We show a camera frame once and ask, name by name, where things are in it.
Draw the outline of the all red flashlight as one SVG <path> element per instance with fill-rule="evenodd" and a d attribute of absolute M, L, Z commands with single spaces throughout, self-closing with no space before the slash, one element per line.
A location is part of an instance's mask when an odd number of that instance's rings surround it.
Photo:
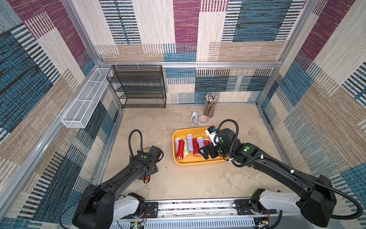
<path fill-rule="evenodd" d="M 199 145 L 196 138 L 193 139 L 193 155 L 200 156 Z"/>

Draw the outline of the mint green flashlight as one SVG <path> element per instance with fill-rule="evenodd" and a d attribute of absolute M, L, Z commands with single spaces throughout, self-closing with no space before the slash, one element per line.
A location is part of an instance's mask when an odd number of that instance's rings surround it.
<path fill-rule="evenodd" d="M 184 141 L 184 158 L 187 158 L 187 157 L 189 157 L 189 155 L 190 155 L 190 152 L 189 152 L 189 149 L 188 149 L 188 142 L 187 142 L 187 139 L 183 139 L 183 141 Z"/>

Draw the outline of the purple flashlight yellow rim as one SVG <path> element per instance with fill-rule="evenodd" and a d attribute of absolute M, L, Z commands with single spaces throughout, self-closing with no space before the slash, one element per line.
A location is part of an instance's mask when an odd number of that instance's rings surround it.
<path fill-rule="evenodd" d="M 188 151 L 189 152 L 193 152 L 194 151 L 194 147 L 193 147 L 193 135 L 192 134 L 187 134 L 186 135 L 186 139 L 187 139 Z"/>

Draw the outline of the red flashlight silver reflector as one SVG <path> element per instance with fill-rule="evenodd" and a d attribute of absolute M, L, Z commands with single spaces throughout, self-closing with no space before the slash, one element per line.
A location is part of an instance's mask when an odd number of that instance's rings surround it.
<path fill-rule="evenodd" d="M 211 143 L 210 139 L 208 139 L 208 138 L 204 139 L 204 145 L 205 146 L 209 145 L 210 143 Z"/>

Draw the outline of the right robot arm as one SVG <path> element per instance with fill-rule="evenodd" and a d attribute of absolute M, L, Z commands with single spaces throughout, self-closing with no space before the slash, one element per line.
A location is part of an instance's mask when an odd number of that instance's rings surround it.
<path fill-rule="evenodd" d="M 199 148 L 204 159 L 222 156 L 237 168 L 247 166 L 259 170 L 293 191 L 293 194 L 286 194 L 257 189 L 248 202 L 254 214 L 263 214 L 266 210 L 290 211 L 301 214 L 318 227 L 328 226 L 337 203 L 330 179 L 293 169 L 259 147 L 241 143 L 237 132 L 228 128 L 218 130 L 211 126 L 206 134 L 212 142 Z"/>

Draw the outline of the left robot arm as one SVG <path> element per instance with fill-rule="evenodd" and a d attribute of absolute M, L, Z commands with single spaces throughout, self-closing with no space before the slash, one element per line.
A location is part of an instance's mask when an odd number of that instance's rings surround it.
<path fill-rule="evenodd" d="M 108 229 L 124 217 L 141 217 L 145 213 L 145 198 L 135 193 L 119 197 L 135 180 L 144 181 L 157 173 L 156 163 L 162 156 L 162 150 L 152 146 L 147 153 L 133 156 L 129 165 L 111 179 L 98 186 L 89 185 L 78 203 L 72 225 L 79 229 Z"/>

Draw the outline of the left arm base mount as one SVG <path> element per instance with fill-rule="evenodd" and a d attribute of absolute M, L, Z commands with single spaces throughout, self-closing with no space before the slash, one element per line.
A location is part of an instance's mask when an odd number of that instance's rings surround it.
<path fill-rule="evenodd" d="M 127 215 L 121 219 L 155 219 L 158 216 L 159 203 L 145 202 L 139 206 L 137 211 L 131 215 Z"/>

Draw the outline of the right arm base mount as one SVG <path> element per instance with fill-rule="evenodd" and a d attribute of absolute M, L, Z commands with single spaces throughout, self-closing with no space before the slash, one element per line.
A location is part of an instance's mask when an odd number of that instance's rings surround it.
<path fill-rule="evenodd" d="M 267 210 L 260 203 L 254 203 L 250 199 L 236 199 L 231 207 L 237 211 L 239 216 L 243 215 L 273 215 L 277 210 Z"/>

